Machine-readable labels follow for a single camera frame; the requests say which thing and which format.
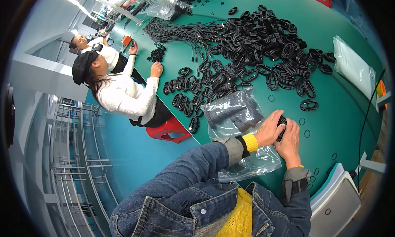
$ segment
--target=black power cord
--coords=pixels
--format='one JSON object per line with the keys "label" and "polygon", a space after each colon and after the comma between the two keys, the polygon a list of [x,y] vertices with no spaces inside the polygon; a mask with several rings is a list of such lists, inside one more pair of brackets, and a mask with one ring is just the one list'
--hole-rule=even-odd
{"label": "black power cord", "polygon": [[[380,82],[380,80],[381,80],[381,78],[383,77],[385,71],[386,71],[386,69],[384,68],[383,72],[381,72],[381,75],[380,75],[380,77],[379,77],[378,80],[377,80],[378,82]],[[376,86],[374,87],[374,91],[373,91],[373,93],[372,93],[371,99],[369,100],[368,110],[366,110],[366,115],[365,115],[365,119],[363,120],[361,135],[359,136],[359,146],[358,146],[358,169],[359,169],[359,167],[360,167],[360,165],[361,165],[361,143],[362,143],[363,128],[365,127],[366,119],[368,118],[369,109],[370,109],[370,106],[372,105],[372,100],[373,100],[374,94],[375,94],[376,91],[377,91],[377,86],[378,86],[378,83],[377,83]],[[361,192],[361,191],[360,191],[360,188],[359,188],[359,172],[360,172],[360,171],[358,171],[358,174],[357,174],[357,183],[358,183],[358,192]]]}

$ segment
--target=hand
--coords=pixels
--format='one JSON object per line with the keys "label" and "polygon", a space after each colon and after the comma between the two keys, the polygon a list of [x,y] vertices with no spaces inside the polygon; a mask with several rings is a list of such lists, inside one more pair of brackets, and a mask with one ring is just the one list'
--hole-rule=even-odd
{"label": "hand", "polygon": [[129,48],[129,54],[137,54],[137,42],[134,41],[134,46]]}
{"label": "hand", "polygon": [[155,62],[151,66],[151,77],[160,77],[163,72],[163,66],[160,62]]}
{"label": "hand", "polygon": [[290,119],[287,119],[287,126],[284,135],[279,142],[274,142],[278,154],[285,160],[287,169],[297,167],[302,164],[299,157],[299,126]]}
{"label": "hand", "polygon": [[254,135],[258,142],[258,147],[269,146],[279,137],[279,134],[285,129],[285,125],[281,124],[277,127],[283,110],[276,110],[262,123],[258,131]]}

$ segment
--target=white sweater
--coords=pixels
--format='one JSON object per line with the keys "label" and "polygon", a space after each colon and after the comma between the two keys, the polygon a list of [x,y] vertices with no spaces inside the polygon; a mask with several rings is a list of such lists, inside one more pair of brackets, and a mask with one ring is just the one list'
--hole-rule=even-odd
{"label": "white sweater", "polygon": [[117,52],[115,50],[115,48],[107,47],[105,44],[103,44],[103,40],[104,40],[103,37],[97,37],[96,39],[91,40],[90,42],[88,42],[89,47],[82,49],[81,53],[91,51],[92,47],[96,44],[102,44],[103,48],[100,52],[98,52],[98,54],[100,54],[101,56],[103,56],[106,59],[107,64],[108,64],[107,71],[110,72],[115,68],[116,63],[118,63],[119,52]]}
{"label": "white sweater", "polygon": [[135,59],[135,55],[129,57],[123,72],[106,75],[109,81],[98,90],[98,101],[107,111],[131,120],[138,121],[142,116],[141,124],[144,125],[155,113],[159,78],[148,78],[145,88],[136,83],[131,78]]}

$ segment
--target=metal rack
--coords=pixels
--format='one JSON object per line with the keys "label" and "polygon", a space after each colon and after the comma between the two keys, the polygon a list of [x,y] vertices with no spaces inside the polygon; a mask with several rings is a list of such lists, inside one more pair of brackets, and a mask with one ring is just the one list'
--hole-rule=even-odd
{"label": "metal rack", "polygon": [[[60,99],[56,104],[55,118],[51,128],[51,179],[57,200],[57,208],[70,237],[111,236],[109,232],[108,200],[118,205],[107,179],[112,167],[109,159],[101,159],[95,129],[99,106],[81,102],[65,104]],[[87,153],[85,135],[93,130],[95,154]],[[104,202],[100,196],[105,186],[110,197]]]}

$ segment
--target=denim jacket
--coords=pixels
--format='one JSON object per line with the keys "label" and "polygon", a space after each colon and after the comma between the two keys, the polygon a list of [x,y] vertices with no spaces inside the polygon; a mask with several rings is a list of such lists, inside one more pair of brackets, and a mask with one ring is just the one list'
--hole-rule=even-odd
{"label": "denim jacket", "polygon": [[[219,183],[218,171],[236,164],[242,153],[243,146],[235,138],[186,151],[115,208],[110,218],[112,236],[215,236],[235,208],[239,187]],[[284,177],[296,181],[310,175],[296,167]],[[246,191],[252,196],[252,236],[308,236],[308,190],[292,195],[285,205],[255,182]]]}

